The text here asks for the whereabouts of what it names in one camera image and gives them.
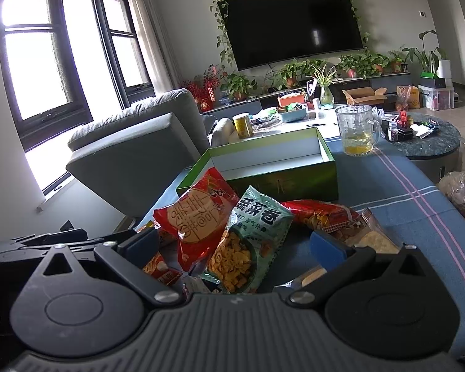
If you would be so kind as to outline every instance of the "metal bolt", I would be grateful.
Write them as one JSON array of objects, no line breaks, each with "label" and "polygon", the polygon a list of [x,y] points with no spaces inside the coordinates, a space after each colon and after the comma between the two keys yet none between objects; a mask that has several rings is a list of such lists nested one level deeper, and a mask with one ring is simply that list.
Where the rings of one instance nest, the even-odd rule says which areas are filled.
[{"label": "metal bolt", "polygon": [[172,303],[179,299],[179,294],[173,290],[162,290],[157,292],[154,298],[160,303]]},{"label": "metal bolt", "polygon": [[311,292],[307,292],[306,290],[301,290],[295,292],[290,296],[290,301],[300,305],[306,305],[312,303],[315,300],[315,295]]}]

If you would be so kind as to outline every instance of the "ribbed black surface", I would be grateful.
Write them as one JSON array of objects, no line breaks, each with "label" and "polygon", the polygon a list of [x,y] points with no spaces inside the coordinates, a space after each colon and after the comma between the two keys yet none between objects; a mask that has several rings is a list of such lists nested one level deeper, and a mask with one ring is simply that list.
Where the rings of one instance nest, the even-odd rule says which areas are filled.
[{"label": "ribbed black surface", "polygon": [[157,311],[127,347],[84,362],[25,354],[18,372],[126,371],[462,371],[445,354],[415,362],[383,361],[336,338],[312,310],[293,309],[277,294],[195,295],[179,309]]}]

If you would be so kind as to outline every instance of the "sofa armrest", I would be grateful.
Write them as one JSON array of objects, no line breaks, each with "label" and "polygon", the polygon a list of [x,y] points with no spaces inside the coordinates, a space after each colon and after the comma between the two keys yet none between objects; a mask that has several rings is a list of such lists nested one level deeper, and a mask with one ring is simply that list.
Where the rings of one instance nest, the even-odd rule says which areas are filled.
[{"label": "sofa armrest", "polygon": [[142,217],[199,158],[180,121],[168,113],[74,151],[66,169],[123,214]]}]

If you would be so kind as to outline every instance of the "glass pitcher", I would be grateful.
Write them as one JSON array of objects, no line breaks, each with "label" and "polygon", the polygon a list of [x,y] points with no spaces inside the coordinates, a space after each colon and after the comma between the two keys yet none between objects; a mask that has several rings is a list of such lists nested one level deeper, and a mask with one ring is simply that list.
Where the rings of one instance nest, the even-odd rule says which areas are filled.
[{"label": "glass pitcher", "polygon": [[379,141],[381,125],[372,117],[372,107],[347,105],[336,109],[339,131],[345,154],[360,157],[372,151]]}]

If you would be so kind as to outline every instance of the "climbing vine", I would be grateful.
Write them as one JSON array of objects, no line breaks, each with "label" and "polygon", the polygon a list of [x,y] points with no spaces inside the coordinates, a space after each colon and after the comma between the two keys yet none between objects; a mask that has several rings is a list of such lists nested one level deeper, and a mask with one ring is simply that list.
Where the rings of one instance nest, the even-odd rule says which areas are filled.
[{"label": "climbing vine", "polygon": [[[352,4],[353,17],[358,22],[358,29],[361,30],[360,17],[357,15],[358,9],[353,5],[353,0],[350,0]],[[221,63],[233,64],[234,54],[229,42],[228,34],[226,31],[226,22],[228,17],[228,0],[212,0],[210,6],[210,12],[214,13],[215,20],[217,21],[217,29],[219,35],[217,36],[217,48],[221,49],[220,57]],[[362,36],[364,46],[368,43],[370,34],[365,32]]]}]

